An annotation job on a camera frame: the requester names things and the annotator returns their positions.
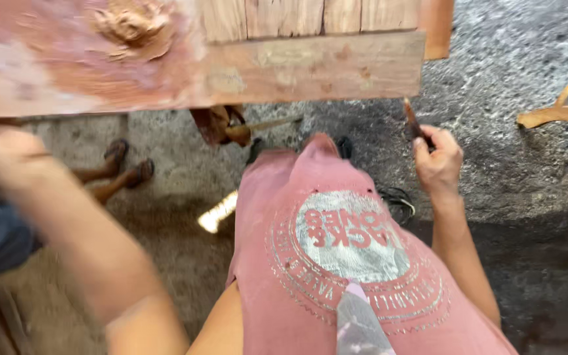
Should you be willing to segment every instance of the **concrete floor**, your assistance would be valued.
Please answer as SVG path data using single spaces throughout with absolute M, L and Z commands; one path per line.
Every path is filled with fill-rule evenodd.
M 454 27 L 451 58 L 425 65 L 414 108 L 465 150 L 460 188 L 506 335 L 522 353 L 568 354 L 568 123 L 531 131 L 515 124 L 568 82 L 568 0 L 456 0 Z M 379 186 L 412 194 L 418 218 L 410 228 L 430 238 L 430 205 L 417 188 L 399 101 L 254 105 L 247 117 L 303 117 L 260 134 L 276 146 L 299 148 L 315 131 L 349 135 L 354 165 Z M 107 209 L 151 253 L 196 336 L 233 252 L 233 219 L 212 236 L 196 218 L 238 186 L 248 149 L 207 147 L 182 110 L 37 121 L 31 129 L 71 167 L 99 164 L 120 136 L 132 144 L 130 165 L 155 159 L 154 182 L 120 192 Z M 36 355 L 106 352 L 50 250 L 0 282 L 18 299 Z

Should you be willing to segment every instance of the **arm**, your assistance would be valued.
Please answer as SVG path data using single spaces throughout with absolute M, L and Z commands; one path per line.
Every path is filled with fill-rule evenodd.
M 433 206 L 433 251 L 446 264 L 466 297 L 493 323 L 501 326 L 499 307 L 479 261 L 458 192 L 463 152 L 447 130 L 422 125 L 436 150 L 429 153 L 422 138 L 414 141 L 420 183 Z
M 65 166 L 37 150 L 28 134 L 0 134 L 0 191 L 61 255 L 106 327 L 109 352 L 184 354 L 189 341 L 152 261 Z

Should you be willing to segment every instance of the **foot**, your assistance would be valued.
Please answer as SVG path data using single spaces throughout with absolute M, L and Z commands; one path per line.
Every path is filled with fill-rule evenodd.
M 143 182 L 153 178 L 154 175 L 154 161 L 148 158 L 140 162 L 136 167 L 127 172 L 128 182 L 126 183 L 127 189 L 134 189 Z
M 129 148 L 130 144 L 123 138 L 112 141 L 108 148 L 106 148 L 106 152 L 104 152 L 104 164 L 106 171 L 110 173 L 111 176 L 116 176 L 120 172 L 120 166 L 126 158 Z

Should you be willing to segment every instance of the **printed graphic on shirt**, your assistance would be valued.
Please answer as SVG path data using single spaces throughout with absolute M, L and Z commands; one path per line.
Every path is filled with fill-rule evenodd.
M 360 282 L 395 280 L 409 270 L 409 258 L 389 215 L 371 198 L 350 191 L 315 193 L 297 212 L 296 237 L 312 261 Z
M 317 192 L 276 214 L 266 247 L 291 298 L 327 323 L 357 278 L 388 334 L 433 327 L 448 316 L 447 287 L 397 229 L 371 194 Z

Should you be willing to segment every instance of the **pink t-shirt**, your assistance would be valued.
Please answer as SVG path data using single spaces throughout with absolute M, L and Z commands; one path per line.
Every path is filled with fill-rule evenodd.
M 262 153 L 242 178 L 227 280 L 241 293 L 244 354 L 335 355 L 349 278 L 398 355 L 516 354 L 325 134 L 300 155 Z

